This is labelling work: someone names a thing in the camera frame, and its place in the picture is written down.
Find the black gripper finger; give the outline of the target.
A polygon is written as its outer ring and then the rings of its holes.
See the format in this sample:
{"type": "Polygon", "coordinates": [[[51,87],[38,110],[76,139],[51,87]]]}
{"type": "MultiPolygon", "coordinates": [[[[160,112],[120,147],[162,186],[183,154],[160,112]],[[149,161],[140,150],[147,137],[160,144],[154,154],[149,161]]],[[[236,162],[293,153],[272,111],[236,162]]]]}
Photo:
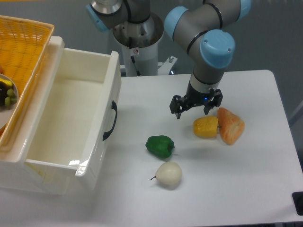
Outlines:
{"type": "Polygon", "coordinates": [[[220,89],[214,90],[213,88],[209,90],[209,94],[204,98],[204,113],[208,115],[210,110],[214,107],[219,107],[221,105],[223,95],[220,89]]]}
{"type": "Polygon", "coordinates": [[[171,113],[174,114],[178,120],[181,118],[181,114],[187,110],[186,101],[186,97],[174,95],[169,105],[171,113]]]}

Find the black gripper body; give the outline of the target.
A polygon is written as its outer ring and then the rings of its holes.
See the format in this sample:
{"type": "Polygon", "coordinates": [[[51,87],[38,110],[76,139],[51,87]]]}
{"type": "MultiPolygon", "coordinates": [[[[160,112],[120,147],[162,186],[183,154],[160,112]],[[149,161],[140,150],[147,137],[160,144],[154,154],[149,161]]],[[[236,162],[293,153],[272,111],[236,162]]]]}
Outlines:
{"type": "Polygon", "coordinates": [[[205,103],[204,98],[207,96],[207,94],[209,94],[210,89],[206,90],[206,93],[200,92],[200,91],[196,90],[191,85],[191,83],[189,83],[188,87],[187,87],[187,92],[185,95],[185,97],[187,98],[187,101],[186,101],[187,109],[204,105],[204,103],[205,103]]]}

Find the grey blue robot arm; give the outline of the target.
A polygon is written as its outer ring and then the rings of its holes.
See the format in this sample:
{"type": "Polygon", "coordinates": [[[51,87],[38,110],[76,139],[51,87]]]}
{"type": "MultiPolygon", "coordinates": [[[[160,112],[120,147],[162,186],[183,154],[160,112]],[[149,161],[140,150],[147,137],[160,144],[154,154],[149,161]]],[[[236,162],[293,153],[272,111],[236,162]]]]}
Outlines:
{"type": "Polygon", "coordinates": [[[246,16],[249,0],[205,0],[190,11],[172,9],[164,20],[151,12],[148,0],[93,0],[87,12],[100,32],[112,30],[123,50],[126,74],[157,74],[158,43],[167,34],[194,61],[187,91],[169,105],[177,117],[192,107],[208,114],[219,107],[223,95],[218,85],[235,51],[233,37],[223,28],[246,16]]]}

